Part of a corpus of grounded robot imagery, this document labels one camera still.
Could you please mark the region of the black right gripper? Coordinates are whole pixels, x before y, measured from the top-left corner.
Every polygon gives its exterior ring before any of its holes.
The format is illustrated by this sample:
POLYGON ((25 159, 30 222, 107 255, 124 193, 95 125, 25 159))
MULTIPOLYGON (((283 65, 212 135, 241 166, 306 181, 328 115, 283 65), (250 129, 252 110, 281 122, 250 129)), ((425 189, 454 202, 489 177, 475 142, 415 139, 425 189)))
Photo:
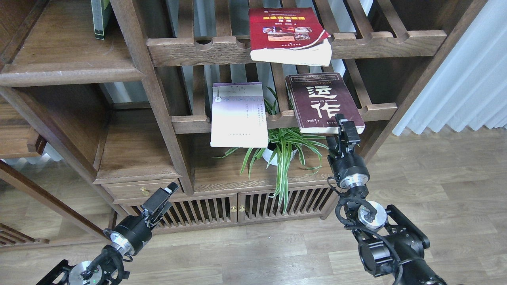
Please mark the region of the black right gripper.
POLYGON ((364 159, 355 153, 354 148, 360 143, 355 123, 345 118, 343 114, 336 114, 340 131, 338 137, 327 137, 328 162, 334 180, 341 189, 354 186, 366 186, 370 174, 364 159))

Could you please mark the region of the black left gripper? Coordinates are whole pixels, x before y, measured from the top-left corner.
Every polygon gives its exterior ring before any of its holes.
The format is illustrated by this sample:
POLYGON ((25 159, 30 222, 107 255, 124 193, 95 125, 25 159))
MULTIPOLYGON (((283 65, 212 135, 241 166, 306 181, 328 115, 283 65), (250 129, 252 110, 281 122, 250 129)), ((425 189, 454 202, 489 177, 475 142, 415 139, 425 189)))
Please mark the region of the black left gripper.
POLYGON ((137 255, 152 237, 152 229, 159 224, 159 220, 172 204, 170 196, 179 189, 175 182, 165 188, 159 188, 141 206, 142 215, 129 215, 114 229, 105 229, 104 234, 111 240, 111 246, 119 251, 121 256, 137 255))

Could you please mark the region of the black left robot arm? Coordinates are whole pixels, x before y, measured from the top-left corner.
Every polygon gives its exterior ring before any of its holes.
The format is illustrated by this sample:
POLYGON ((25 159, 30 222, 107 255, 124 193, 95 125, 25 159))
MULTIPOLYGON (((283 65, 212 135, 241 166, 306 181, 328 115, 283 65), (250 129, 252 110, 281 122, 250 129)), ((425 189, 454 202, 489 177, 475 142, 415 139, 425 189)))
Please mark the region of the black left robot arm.
POLYGON ((64 259, 38 285, 118 285, 128 279, 130 272, 124 269, 123 262, 131 262, 152 238, 152 230, 172 207, 168 199, 177 189, 175 182, 159 188, 144 202, 140 215, 129 215, 113 229, 105 229, 111 243, 93 261, 71 266, 64 259))

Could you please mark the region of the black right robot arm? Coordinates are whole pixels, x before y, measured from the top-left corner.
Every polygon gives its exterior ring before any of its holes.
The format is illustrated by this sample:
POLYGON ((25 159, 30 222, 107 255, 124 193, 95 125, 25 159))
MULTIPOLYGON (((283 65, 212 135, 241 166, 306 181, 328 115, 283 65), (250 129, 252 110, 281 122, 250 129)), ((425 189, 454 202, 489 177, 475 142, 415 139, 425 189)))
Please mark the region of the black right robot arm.
POLYGON ((360 137, 353 121, 335 115, 337 135, 327 137, 328 162, 333 171, 339 201, 337 219, 358 243, 364 270, 374 277, 392 274, 395 285, 444 285, 424 260, 429 238, 397 207, 367 201, 370 174, 354 150, 360 137))

